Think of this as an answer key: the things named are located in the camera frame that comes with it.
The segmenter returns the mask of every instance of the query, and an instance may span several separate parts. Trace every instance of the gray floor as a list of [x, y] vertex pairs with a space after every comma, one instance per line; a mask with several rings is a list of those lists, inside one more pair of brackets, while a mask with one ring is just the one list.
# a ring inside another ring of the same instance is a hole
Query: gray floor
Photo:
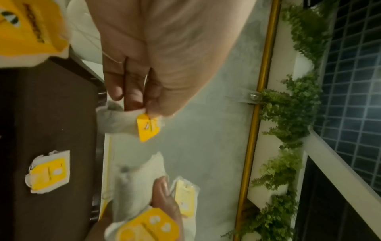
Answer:
[[197, 241], [217, 241], [234, 228], [253, 107], [239, 103], [237, 89], [256, 89], [266, 36], [270, 0], [258, 0], [226, 63], [158, 136], [146, 143], [112, 137], [111, 165], [137, 165], [161, 151], [171, 179], [201, 188]]

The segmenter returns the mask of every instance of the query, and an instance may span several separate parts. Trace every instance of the hand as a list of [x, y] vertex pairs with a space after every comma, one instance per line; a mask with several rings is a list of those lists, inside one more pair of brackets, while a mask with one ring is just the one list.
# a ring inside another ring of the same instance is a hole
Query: hand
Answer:
[[256, 0], [86, 2], [111, 98], [124, 98], [125, 110], [171, 116], [225, 61]]
[[160, 208], [177, 223], [179, 226], [179, 238], [177, 241], [183, 241], [184, 227], [180, 208], [175, 199], [170, 196], [166, 177], [161, 177], [154, 183], [154, 189], [152, 192], [152, 207]]

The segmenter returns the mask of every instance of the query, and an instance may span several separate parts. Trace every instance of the green plant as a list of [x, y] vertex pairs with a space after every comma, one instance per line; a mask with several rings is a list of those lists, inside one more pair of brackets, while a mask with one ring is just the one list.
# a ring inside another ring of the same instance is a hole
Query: green plant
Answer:
[[262, 241], [288, 241], [293, 236], [289, 222], [296, 214], [298, 203], [295, 199], [296, 192], [292, 189], [285, 195], [273, 195], [265, 208], [246, 217], [241, 229], [230, 231], [223, 237], [243, 237], [248, 233], [257, 232]]
[[300, 139], [310, 134], [308, 128], [320, 104], [318, 76], [314, 71], [296, 80], [288, 75], [281, 82], [290, 94], [267, 89], [262, 92], [261, 119], [277, 124], [264, 134], [278, 137], [284, 143], [281, 148], [298, 148]]
[[303, 9], [302, 5], [289, 4], [282, 9], [282, 20], [291, 25], [295, 50], [310, 59], [315, 67], [323, 57], [329, 34], [329, 15], [337, 0], [325, 0], [318, 7]]
[[268, 190], [276, 190], [281, 185], [292, 183], [297, 170], [302, 166], [299, 150], [284, 149], [270, 159], [260, 170], [262, 177], [251, 181], [252, 187], [264, 185]]

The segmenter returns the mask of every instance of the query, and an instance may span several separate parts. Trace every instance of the yellow label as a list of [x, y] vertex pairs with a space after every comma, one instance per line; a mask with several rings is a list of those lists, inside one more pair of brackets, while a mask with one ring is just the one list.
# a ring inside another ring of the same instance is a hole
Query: yellow label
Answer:
[[175, 200], [180, 207], [182, 215], [192, 217], [194, 215], [194, 187], [178, 180], [176, 183]]
[[53, 0], [0, 1], [0, 54], [57, 53], [69, 46], [65, 22]]
[[152, 208], [121, 226], [117, 241], [175, 241], [178, 225], [161, 209]]
[[149, 118], [147, 114], [141, 114], [137, 118], [138, 132], [141, 142], [149, 140], [160, 131], [159, 118]]
[[35, 166], [31, 171], [32, 190], [41, 190], [66, 177], [65, 158]]

